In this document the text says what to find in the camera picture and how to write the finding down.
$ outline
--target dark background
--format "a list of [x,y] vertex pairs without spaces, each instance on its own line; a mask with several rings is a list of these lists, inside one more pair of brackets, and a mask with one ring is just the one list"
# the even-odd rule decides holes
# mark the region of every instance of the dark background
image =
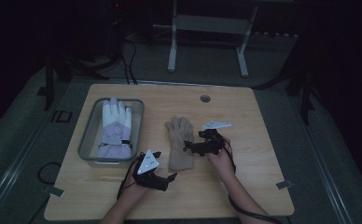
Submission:
[[[211,1],[227,15],[241,15],[240,1],[226,6]],[[172,1],[0,1],[0,118],[26,81],[44,66],[53,50],[79,59],[108,54],[104,43],[112,21],[129,20],[149,37],[149,24],[171,24]],[[295,1],[261,5],[254,31],[299,35],[298,48],[288,64],[300,58],[313,64],[313,85],[336,121],[362,174],[362,1]],[[196,8],[181,7],[191,13]],[[111,42],[111,52],[118,42]]]

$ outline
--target tan glove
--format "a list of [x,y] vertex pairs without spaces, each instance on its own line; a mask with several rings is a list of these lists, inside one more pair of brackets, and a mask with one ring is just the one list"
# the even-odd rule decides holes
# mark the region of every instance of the tan glove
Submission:
[[193,142],[193,126],[186,118],[174,117],[164,123],[170,135],[169,168],[179,171],[193,167],[193,153],[184,141]]

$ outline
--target white glove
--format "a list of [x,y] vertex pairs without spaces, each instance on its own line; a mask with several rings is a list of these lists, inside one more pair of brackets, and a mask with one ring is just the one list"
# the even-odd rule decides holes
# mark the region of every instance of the white glove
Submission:
[[130,145],[132,109],[111,97],[103,102],[103,136],[99,157],[126,159],[132,156]]

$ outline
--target gray floor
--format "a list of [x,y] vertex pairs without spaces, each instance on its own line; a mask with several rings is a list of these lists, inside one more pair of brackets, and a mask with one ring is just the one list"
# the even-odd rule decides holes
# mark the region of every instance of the gray floor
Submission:
[[[130,36],[136,46],[132,61],[134,76],[140,84],[184,83],[250,87],[278,75],[295,38],[269,38],[254,35],[245,54],[249,78],[240,76],[234,42],[222,47],[202,41],[192,46],[181,39],[175,72],[167,72],[169,44],[167,35],[145,42]],[[130,61],[133,47],[125,46]],[[37,96],[45,84],[45,70],[26,84],[4,117],[0,120],[0,223],[98,223],[98,220],[49,222],[43,217],[48,186],[40,182],[37,172],[49,162],[62,163],[65,150],[77,124],[78,114],[92,83],[99,81],[79,75],[70,83],[56,81],[55,102],[43,111],[45,98]],[[111,77],[108,83],[125,83],[122,65],[101,73]],[[312,97],[315,107],[309,112],[311,125],[305,126],[299,116],[300,97],[287,97],[287,81],[265,91],[255,91],[275,153],[296,208],[290,217],[279,217],[284,223],[362,223],[362,177],[328,112]],[[55,111],[72,112],[68,123],[51,121]],[[48,181],[54,181],[58,167],[43,170]],[[238,223],[236,219],[145,220],[138,223]]]

